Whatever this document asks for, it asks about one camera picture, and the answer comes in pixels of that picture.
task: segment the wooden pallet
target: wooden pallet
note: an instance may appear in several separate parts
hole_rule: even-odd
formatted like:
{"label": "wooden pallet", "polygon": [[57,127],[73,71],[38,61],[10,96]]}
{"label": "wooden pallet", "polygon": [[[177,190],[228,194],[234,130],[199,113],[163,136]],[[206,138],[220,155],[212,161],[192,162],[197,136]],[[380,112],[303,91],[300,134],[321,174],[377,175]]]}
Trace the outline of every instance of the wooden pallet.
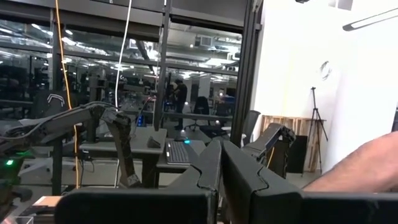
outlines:
{"label": "wooden pallet", "polygon": [[[310,132],[311,118],[295,118],[295,117],[283,117],[283,116],[269,116],[262,115],[261,123],[261,134],[268,128],[271,123],[279,123],[292,129],[296,135],[308,136]],[[304,171],[315,172],[319,162],[319,148],[320,141],[322,139],[323,131],[320,131],[318,138],[317,127],[314,125],[311,130],[311,136],[308,136],[307,156],[304,163]]]}

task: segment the floor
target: floor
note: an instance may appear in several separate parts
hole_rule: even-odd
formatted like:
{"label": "floor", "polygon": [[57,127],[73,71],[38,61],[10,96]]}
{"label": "floor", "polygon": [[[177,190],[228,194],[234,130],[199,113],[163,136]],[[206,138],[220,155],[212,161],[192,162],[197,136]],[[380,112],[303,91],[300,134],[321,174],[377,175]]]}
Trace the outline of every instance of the floor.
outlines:
{"label": "floor", "polygon": [[[205,136],[201,131],[196,130],[195,132],[187,129],[186,131],[176,131],[174,126],[176,123],[167,122],[165,128],[168,129],[169,138],[175,138],[178,135],[185,135],[190,139],[200,139],[205,142],[210,141],[207,136]],[[142,164],[140,161],[135,163],[138,176],[141,178]],[[93,164],[86,163],[85,171],[83,173],[83,183],[90,185],[108,185],[114,184],[114,175],[116,172],[116,160],[95,160]],[[161,174],[160,175],[160,185],[169,185],[173,182],[179,174]],[[315,180],[319,174],[305,173],[303,176],[301,174],[288,174],[287,180],[297,187],[303,187],[309,182]],[[63,167],[62,174],[63,184],[74,184],[75,183],[75,171],[72,170],[71,166]],[[21,185],[30,188],[33,191],[33,197],[30,201],[25,203],[19,203],[16,201],[18,208],[13,211],[12,215],[18,215],[24,211],[27,207],[32,205],[43,195],[51,194],[51,173],[46,170],[46,168],[38,169],[28,174],[21,176]]]}

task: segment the camera tripod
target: camera tripod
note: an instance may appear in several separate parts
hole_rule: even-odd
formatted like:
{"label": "camera tripod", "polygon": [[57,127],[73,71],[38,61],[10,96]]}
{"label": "camera tripod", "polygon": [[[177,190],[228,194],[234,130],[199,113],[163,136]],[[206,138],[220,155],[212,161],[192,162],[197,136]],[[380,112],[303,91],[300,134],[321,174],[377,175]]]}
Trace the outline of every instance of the camera tripod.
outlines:
{"label": "camera tripod", "polygon": [[312,100],[313,100],[313,109],[312,109],[312,117],[311,117],[311,124],[310,124],[310,132],[308,134],[308,142],[307,145],[310,143],[311,133],[312,133],[312,126],[315,125],[314,131],[316,131],[318,140],[316,141],[316,147],[318,148],[318,156],[319,156],[319,166],[320,171],[322,174],[322,157],[321,157],[321,135],[320,135],[320,128],[322,128],[323,134],[325,135],[326,141],[329,141],[328,135],[326,134],[325,127],[323,126],[323,121],[321,115],[319,114],[319,109],[317,108],[317,102],[315,101],[315,87],[312,87]]}

